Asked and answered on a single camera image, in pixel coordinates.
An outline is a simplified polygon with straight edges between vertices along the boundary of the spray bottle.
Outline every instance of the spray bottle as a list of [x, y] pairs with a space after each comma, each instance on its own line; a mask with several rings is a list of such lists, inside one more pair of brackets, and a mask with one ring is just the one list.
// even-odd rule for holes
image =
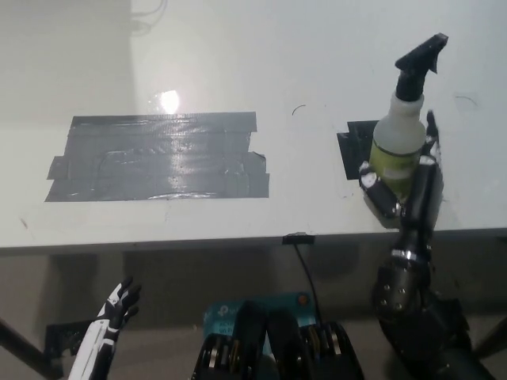
[[428, 70], [436, 73], [436, 59], [448, 37], [436, 34], [396, 61], [401, 73], [391, 108], [373, 131], [370, 163], [377, 175], [403, 199], [408, 195], [412, 174], [425, 143], [425, 126], [419, 120]]

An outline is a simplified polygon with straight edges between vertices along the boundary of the white robotic hand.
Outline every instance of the white robotic hand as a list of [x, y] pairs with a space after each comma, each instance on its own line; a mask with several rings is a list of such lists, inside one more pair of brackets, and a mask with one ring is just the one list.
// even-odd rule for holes
[[129, 289], [132, 277], [118, 284], [108, 297], [97, 320], [91, 323], [82, 340], [69, 380], [104, 380], [107, 378], [120, 330], [139, 312], [135, 306], [141, 286]]

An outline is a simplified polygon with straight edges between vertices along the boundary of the robotic arm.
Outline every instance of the robotic arm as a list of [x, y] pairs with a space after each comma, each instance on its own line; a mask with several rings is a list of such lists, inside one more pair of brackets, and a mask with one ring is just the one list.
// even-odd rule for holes
[[403, 205], [367, 162], [360, 167], [366, 196], [382, 215], [400, 221], [399, 238], [379, 267], [373, 308], [384, 335], [414, 378], [493, 379], [472, 355], [459, 301], [442, 300], [429, 289], [429, 242], [444, 187], [438, 129], [431, 112], [426, 133], [411, 193]]
[[112, 291], [97, 319], [91, 323], [72, 366], [69, 380], [105, 380], [120, 330], [139, 312], [135, 306], [141, 286], [129, 288], [129, 277]]

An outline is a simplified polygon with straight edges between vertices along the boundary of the white table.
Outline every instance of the white table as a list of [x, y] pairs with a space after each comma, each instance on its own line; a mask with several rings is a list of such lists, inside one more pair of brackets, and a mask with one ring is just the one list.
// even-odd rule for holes
[[[336, 134], [386, 114], [395, 60], [437, 32], [449, 43], [423, 109], [443, 144], [437, 229], [507, 229], [504, 0], [168, 0], [140, 14], [157, 7], [2, 1], [1, 252], [384, 232]], [[146, 114], [170, 90], [180, 113], [257, 113], [268, 199], [44, 203], [73, 116]]]

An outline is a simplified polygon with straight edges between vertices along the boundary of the black wire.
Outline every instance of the black wire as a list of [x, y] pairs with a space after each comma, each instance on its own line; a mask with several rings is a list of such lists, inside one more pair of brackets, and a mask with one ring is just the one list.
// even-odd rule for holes
[[305, 274], [307, 275], [308, 283], [310, 284], [311, 293], [314, 298], [315, 303], [315, 319], [319, 324], [322, 323], [322, 315], [320, 314], [320, 307], [318, 306], [318, 299], [317, 299], [317, 291], [315, 291], [315, 285], [313, 280], [311, 279], [310, 271], [308, 270], [307, 263], [304, 262], [303, 255], [301, 255], [301, 252], [299, 251], [299, 247], [297, 244], [294, 244], [294, 249], [297, 257], [299, 258], [299, 261], [301, 262], [301, 266], [303, 267], [303, 270]]

